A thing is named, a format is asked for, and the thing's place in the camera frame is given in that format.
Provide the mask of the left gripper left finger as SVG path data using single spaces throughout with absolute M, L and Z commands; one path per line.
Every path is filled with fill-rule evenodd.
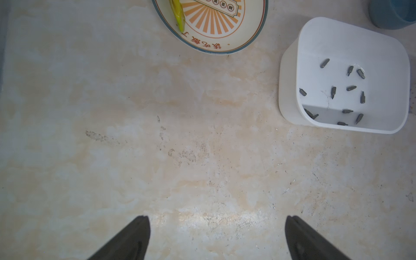
M 138 216 L 88 259 L 143 260 L 150 235 L 149 218 Z

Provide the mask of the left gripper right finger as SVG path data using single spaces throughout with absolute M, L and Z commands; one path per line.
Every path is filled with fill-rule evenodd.
M 288 216 L 285 235 L 292 260 L 350 260 L 299 216 Z

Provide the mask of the white storage box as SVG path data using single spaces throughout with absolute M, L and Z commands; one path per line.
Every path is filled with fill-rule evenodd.
M 329 63 L 320 68 L 327 58 Z M 349 66 L 354 69 L 347 76 Z M 364 71 L 365 79 L 357 69 Z M 279 110 L 296 125 L 393 134 L 408 117 L 410 77 L 407 52 L 395 38 L 330 18 L 313 18 L 282 56 Z M 333 86 L 336 95 L 331 99 Z M 348 92 L 349 86 L 357 88 Z M 364 104 L 360 103 L 362 91 Z M 304 109 L 319 116 L 313 120 Z M 343 109 L 353 113 L 343 114 Z M 360 113 L 364 117 L 356 125 Z M 339 121 L 349 125 L 337 125 Z

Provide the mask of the patterned plate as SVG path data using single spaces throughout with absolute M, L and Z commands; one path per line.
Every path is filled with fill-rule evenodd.
M 181 32 L 169 1 L 153 1 L 167 29 L 197 51 L 230 55 L 253 43 L 267 19 L 269 1 L 180 1 L 185 16 Z

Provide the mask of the yellow bananas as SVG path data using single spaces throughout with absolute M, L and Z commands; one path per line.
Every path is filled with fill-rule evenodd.
M 185 14 L 183 11 L 182 4 L 180 3 L 180 0 L 169 0 L 171 9 L 173 11 L 174 17 L 176 19 L 179 31 L 181 33 L 185 32 L 185 25 L 186 25 L 186 19 Z

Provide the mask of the blue bowl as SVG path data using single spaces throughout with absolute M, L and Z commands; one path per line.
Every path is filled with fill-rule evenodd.
M 415 0 L 372 0 L 368 11 L 371 22 L 380 29 L 397 30 L 416 23 Z

